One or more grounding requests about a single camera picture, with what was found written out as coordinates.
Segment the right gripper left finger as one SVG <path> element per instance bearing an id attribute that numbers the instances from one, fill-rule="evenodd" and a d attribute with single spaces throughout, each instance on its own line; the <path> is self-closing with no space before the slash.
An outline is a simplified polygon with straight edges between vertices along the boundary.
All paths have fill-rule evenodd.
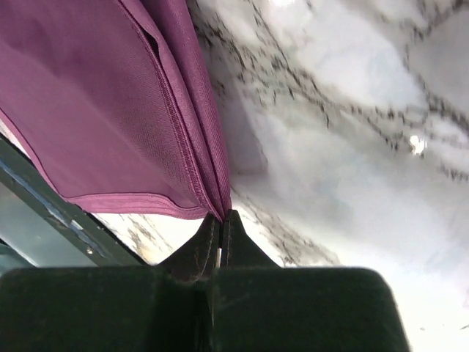
<path id="1" fill-rule="evenodd" d="M 209 351 L 220 222 L 159 265 L 22 268 L 1 278 L 3 351 Z"/>

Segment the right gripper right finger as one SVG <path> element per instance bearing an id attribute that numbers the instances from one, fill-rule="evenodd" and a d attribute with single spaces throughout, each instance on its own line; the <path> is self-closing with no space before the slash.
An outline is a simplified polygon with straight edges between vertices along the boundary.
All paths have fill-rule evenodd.
<path id="1" fill-rule="evenodd" d="M 282 268 L 232 210 L 210 280 L 213 351 L 408 351 L 393 293 L 367 268 Z"/>

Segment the purple cloth napkin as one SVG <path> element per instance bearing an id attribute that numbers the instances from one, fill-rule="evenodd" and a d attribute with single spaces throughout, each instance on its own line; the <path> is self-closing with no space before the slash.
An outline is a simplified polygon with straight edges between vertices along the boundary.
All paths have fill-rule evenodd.
<path id="1" fill-rule="evenodd" d="M 87 212 L 224 219 L 231 207 L 184 1 L 3 1 L 1 121 Z"/>

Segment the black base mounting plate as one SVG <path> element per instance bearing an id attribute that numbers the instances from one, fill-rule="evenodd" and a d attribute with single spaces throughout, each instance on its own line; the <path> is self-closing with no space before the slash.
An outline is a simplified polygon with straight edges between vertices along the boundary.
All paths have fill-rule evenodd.
<path id="1" fill-rule="evenodd" d="M 1 138 L 2 185 L 85 254 L 94 266 L 145 264 L 94 217 L 58 196 L 31 161 L 5 137 Z"/>

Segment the aluminium frame rail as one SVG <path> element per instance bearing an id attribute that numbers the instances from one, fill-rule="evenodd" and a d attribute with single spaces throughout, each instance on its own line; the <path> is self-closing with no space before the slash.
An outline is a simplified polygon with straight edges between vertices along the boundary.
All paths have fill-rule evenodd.
<path id="1" fill-rule="evenodd" d="M 1 273 L 28 267 L 92 267 L 95 264 L 1 186 Z"/>

